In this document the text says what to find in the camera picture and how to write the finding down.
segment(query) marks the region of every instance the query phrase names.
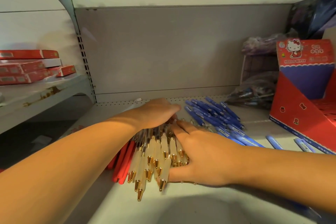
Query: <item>plastic bag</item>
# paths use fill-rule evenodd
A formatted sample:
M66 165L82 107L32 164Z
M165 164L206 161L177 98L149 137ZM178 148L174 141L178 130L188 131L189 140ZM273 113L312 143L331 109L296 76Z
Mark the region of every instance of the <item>plastic bag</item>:
M227 98L231 105L271 109L279 72L257 74L244 81Z
M297 32L294 29L286 34L273 34L269 37L249 37L244 43L242 53L245 55L263 55L277 54L277 41L287 38L297 37Z

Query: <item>gray back panel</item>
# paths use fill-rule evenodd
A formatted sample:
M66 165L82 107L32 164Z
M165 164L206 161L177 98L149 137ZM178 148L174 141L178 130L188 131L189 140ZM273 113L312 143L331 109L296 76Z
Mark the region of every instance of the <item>gray back panel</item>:
M77 9L96 94L238 85L241 46L291 5Z

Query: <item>red cardboard display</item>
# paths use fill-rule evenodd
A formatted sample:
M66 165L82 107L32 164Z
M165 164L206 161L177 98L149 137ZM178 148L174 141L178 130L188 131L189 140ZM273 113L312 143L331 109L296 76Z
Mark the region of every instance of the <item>red cardboard display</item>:
M277 54L280 72L270 119L335 154L336 72L330 40L280 41Z

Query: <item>bundle of pens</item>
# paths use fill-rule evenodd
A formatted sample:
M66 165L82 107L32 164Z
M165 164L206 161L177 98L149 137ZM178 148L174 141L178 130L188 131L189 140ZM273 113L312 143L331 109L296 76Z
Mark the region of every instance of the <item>bundle of pens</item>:
M200 126L211 131L211 128L206 124L207 122L215 127L219 135L225 136L238 144L263 147L244 133L243 129L245 127L241 124L240 118L225 102L218 104L209 97L205 99L210 104L196 99L185 101L187 105L192 107L191 109L189 106L185 106L185 110Z
M119 183L123 184L128 175L128 183L135 183L134 190L138 193L138 201L141 201L146 182L151 182L152 176L159 191L162 191L168 182L170 167L185 166L189 163L180 142L166 124L141 130L129 144L120 150L112 180L117 182L119 179ZM111 169L114 162L115 160L112 160L110 163Z

